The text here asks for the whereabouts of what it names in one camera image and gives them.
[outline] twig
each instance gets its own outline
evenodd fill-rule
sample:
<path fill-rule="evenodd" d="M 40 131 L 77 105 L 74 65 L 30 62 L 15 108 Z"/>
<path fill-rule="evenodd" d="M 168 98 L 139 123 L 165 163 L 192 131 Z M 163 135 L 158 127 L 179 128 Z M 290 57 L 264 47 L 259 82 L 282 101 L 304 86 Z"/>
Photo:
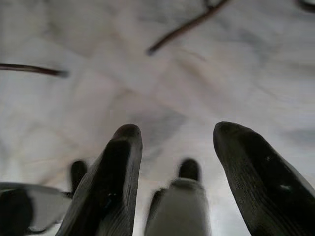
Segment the twig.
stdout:
<path fill-rule="evenodd" d="M 46 74 L 46 75 L 52 75 L 52 76 L 59 76 L 59 77 L 63 77 L 63 78 L 68 76 L 67 71 L 47 69 L 47 68 L 32 66 L 32 65 L 0 63 L 0 70 L 26 71 L 26 72 Z"/>
<path fill-rule="evenodd" d="M 230 0 L 222 0 L 221 2 L 219 2 L 216 6 L 210 6 L 208 8 L 208 11 L 198 17 L 196 17 L 195 19 L 188 21 L 187 23 L 185 23 L 184 25 L 182 25 L 181 27 L 175 29 L 174 31 L 172 31 L 171 33 L 168 33 L 166 36 L 164 36 L 161 40 L 159 40 L 156 44 L 154 44 L 152 47 L 150 47 L 147 50 L 147 54 L 149 56 L 153 55 L 158 49 L 160 49 L 162 46 L 164 46 L 166 43 L 168 43 L 169 41 L 173 40 L 174 38 L 180 36 L 181 34 L 186 33 L 187 31 L 189 31 L 190 29 L 192 29 L 193 27 L 201 24 L 202 22 L 204 22 L 205 20 L 207 20 L 209 17 L 213 16 L 215 13 L 218 12 L 218 10 L 220 10 L 227 2 L 229 2 Z"/>

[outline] brown twig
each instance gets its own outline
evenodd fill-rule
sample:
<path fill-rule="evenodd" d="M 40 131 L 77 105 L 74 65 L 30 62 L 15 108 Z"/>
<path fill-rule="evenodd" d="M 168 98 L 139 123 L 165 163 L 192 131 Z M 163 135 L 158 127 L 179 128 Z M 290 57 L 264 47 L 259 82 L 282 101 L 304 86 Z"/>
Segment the brown twig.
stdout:
<path fill-rule="evenodd" d="M 46 74 L 46 75 L 52 75 L 52 76 L 59 76 L 59 77 L 63 77 L 63 78 L 68 76 L 67 71 L 47 69 L 47 68 L 32 66 L 32 65 L 0 63 L 0 70 L 26 71 L 26 72 Z"/>
<path fill-rule="evenodd" d="M 183 24 L 181 27 L 175 29 L 171 33 L 168 33 L 166 36 L 164 36 L 162 39 L 160 39 L 156 44 L 154 44 L 152 47 L 150 47 L 147 50 L 148 55 L 153 55 L 158 49 L 160 49 L 162 46 L 164 46 L 169 41 L 173 40 L 174 38 L 180 36 L 183 33 L 186 33 L 193 27 L 201 24 L 205 20 L 207 20 L 209 17 L 213 16 L 215 13 L 218 12 L 229 0 L 222 0 L 219 2 L 216 6 L 210 6 L 208 8 L 208 11 L 195 19 L 188 21 L 187 23 Z"/>

